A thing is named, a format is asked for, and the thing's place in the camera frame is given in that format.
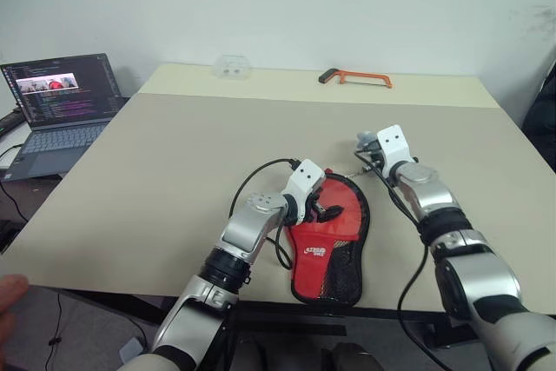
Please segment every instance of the laptop screen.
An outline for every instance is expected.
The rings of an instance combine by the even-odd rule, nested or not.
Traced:
[[[111,118],[122,107],[106,54],[0,67],[31,127]]]

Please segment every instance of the human hand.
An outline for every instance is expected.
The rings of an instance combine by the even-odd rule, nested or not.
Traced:
[[[8,308],[20,300],[29,289],[29,281],[24,275],[5,275],[0,279],[0,371],[3,371],[4,353],[2,346],[16,326],[16,317]]]

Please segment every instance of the laptop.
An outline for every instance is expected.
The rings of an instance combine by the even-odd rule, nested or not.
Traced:
[[[31,133],[3,180],[70,171],[123,105],[106,54],[0,65]]]

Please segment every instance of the white wall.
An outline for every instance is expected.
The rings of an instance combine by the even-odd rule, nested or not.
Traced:
[[[159,62],[226,53],[254,67],[477,75],[519,122],[554,57],[555,2],[0,0],[0,61],[105,51],[128,95]],[[0,104],[12,102],[2,83]]]

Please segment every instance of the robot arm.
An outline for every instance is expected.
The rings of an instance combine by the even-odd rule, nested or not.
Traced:
[[[513,271],[473,229],[436,171],[409,155],[401,128],[384,129],[376,139],[360,136],[359,148],[409,202],[434,258],[444,309],[473,328],[494,369],[556,369],[556,321],[521,304]]]
[[[250,266],[268,233],[302,223],[306,205],[325,180],[324,171],[303,161],[281,193],[258,193],[229,220],[198,275],[160,326],[152,353],[140,355],[123,371],[189,371],[196,369],[216,338],[239,289],[249,283]]]

